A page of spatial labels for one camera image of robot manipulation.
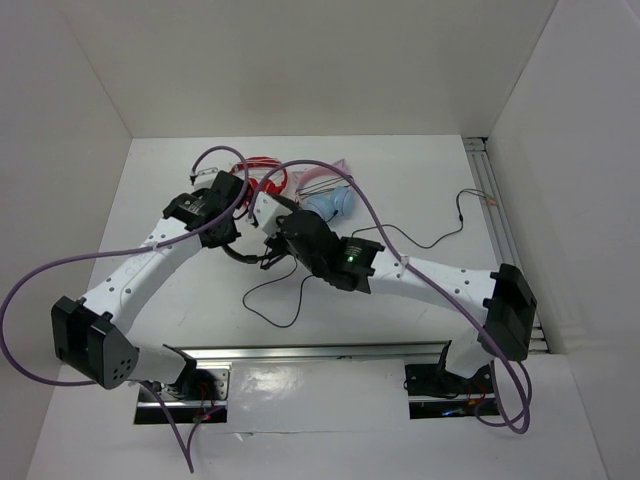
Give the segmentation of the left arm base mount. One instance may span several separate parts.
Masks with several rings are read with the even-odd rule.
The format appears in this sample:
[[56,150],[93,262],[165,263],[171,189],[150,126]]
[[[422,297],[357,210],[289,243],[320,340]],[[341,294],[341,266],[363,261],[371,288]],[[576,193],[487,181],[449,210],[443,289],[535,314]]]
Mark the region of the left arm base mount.
[[199,369],[196,376],[186,383],[186,389],[154,381],[154,393],[141,387],[136,402],[133,423],[135,425],[168,425],[167,419],[155,395],[164,402],[177,425],[195,423],[223,424],[228,417],[228,387],[231,369],[218,366]]

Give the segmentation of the black headset with microphone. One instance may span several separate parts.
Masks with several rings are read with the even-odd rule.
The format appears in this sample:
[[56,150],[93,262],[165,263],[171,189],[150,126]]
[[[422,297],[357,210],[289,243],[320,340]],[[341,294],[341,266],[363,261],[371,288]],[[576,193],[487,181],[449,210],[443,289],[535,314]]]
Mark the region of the black headset with microphone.
[[270,260],[268,254],[244,254],[233,248],[230,244],[223,245],[222,250],[230,259],[244,265],[259,265],[263,267]]

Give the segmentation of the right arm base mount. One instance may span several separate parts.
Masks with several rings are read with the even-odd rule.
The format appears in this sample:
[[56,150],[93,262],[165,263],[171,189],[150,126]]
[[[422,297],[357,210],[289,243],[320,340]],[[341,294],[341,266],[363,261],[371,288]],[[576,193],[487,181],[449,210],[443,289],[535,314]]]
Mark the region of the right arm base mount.
[[445,370],[445,354],[451,342],[443,347],[435,363],[405,365],[403,388],[409,397],[411,419],[461,418],[497,416],[498,409],[488,365],[470,379]]

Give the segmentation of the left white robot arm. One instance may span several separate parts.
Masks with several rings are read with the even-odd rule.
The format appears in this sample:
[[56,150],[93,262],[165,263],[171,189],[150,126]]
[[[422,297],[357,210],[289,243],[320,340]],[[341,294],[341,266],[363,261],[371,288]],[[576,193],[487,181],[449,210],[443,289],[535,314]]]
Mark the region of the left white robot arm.
[[243,181],[218,173],[211,185],[171,200],[143,243],[82,297],[61,297],[52,307],[56,357],[107,390],[126,381],[161,383],[176,399],[197,392],[211,377],[195,359],[163,345],[134,345],[127,337],[135,319],[166,280],[204,248],[217,248],[238,236],[233,213],[244,200]]

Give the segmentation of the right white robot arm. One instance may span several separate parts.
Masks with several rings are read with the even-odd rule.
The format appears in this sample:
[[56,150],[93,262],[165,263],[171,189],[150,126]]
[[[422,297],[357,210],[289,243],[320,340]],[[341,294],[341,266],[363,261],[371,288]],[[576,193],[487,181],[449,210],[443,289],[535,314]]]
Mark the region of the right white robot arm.
[[527,359],[537,301],[518,267],[469,270],[401,255],[374,241],[340,237],[306,210],[261,208],[256,221],[313,276],[338,290],[394,295],[459,312],[470,326],[443,350],[436,379],[444,390],[460,391],[494,359]]

